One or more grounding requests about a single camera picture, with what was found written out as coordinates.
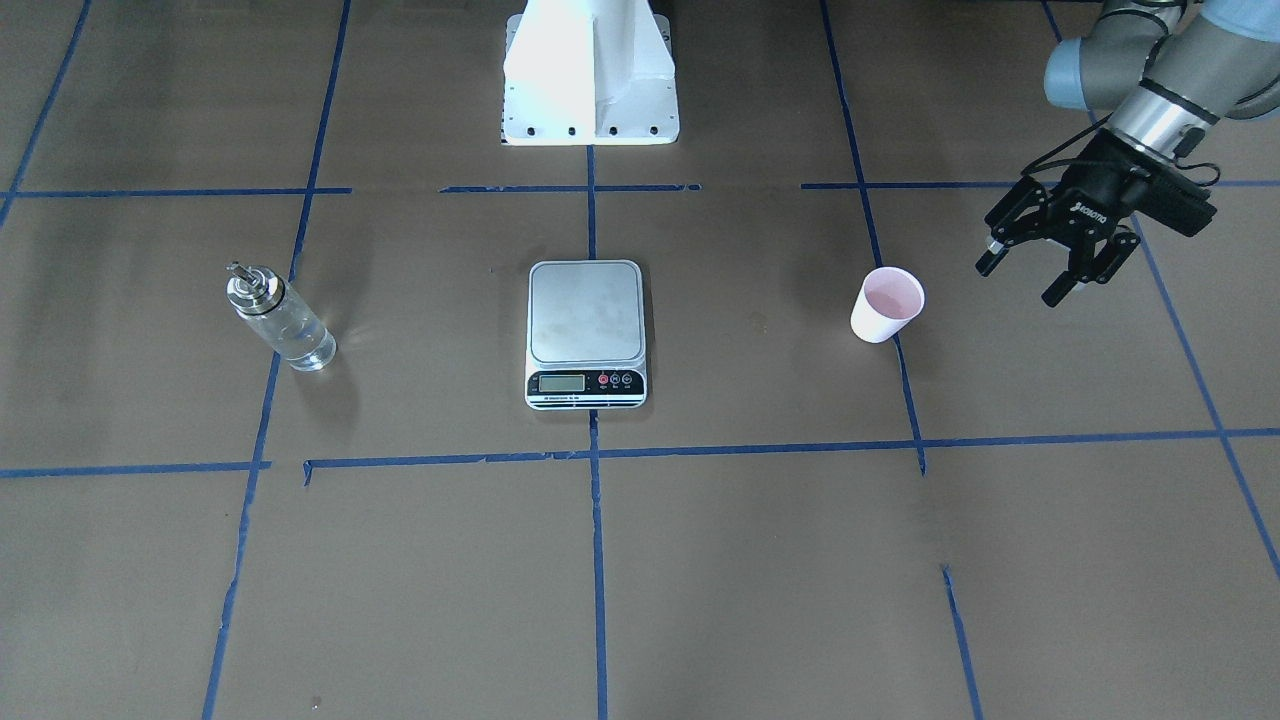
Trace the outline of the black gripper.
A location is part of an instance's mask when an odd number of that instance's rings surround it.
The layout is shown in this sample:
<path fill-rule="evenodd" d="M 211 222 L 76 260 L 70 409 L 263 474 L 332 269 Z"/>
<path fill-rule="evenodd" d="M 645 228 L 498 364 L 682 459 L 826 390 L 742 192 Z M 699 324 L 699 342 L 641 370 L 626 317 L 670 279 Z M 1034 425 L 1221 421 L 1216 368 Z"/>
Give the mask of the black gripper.
<path fill-rule="evenodd" d="M 1061 241 L 1069 249 L 1068 269 L 1041 295 L 1048 307 L 1059 306 L 1078 286 L 1107 284 L 1140 246 L 1139 234 L 1121 225 L 1135 211 L 1126 192 L 1138 152 L 1107 129 L 1097 129 L 1078 155 L 1065 158 L 1065 147 L 1074 142 L 1039 160 L 1042 170 L 1062 170 L 1050 192 L 1024 176 L 984 215 L 987 250 L 975 261 L 979 275 L 989 277 L 1012 247 L 1032 240 Z"/>

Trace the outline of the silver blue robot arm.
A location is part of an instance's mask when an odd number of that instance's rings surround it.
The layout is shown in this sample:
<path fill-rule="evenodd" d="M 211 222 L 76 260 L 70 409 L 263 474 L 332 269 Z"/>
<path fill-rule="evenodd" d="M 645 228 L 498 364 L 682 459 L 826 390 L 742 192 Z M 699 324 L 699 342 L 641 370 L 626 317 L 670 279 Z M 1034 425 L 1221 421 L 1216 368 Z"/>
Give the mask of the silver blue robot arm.
<path fill-rule="evenodd" d="M 1106 1 L 1091 32 L 1061 42 L 1044 69 L 1044 96 L 1093 111 L 1064 147 L 1030 161 L 986 214 L 980 275 L 1019 245 L 1044 240 L 1068 251 L 1043 292 L 1059 305 L 1076 287 L 1110 282 L 1137 251 L 1135 214 L 1185 237 L 1216 214 L 1211 181 L 1193 181 L 1189 156 L 1222 120 L 1277 111 L 1279 5 L 1275 1 Z"/>

